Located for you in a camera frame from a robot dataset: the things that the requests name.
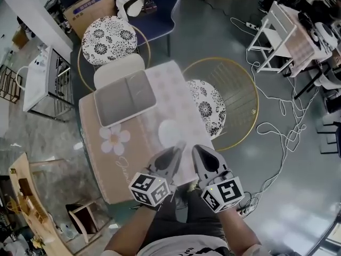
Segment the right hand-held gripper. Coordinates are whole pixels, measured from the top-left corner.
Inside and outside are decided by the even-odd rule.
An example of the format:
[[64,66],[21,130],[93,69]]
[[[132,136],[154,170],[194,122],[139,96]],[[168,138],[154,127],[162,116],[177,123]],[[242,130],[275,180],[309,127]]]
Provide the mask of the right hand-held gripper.
[[194,145],[192,159],[199,178],[200,198],[210,210],[219,213],[244,199],[245,193],[239,177],[228,169],[220,153],[204,145]]

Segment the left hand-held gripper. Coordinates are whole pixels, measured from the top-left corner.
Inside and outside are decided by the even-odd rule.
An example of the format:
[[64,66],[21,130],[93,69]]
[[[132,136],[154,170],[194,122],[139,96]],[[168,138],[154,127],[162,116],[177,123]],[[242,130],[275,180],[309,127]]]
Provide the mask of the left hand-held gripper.
[[147,206],[159,206],[175,190],[174,175],[180,167],[186,142],[163,149],[155,154],[148,169],[138,172],[132,178],[128,188],[133,198]]

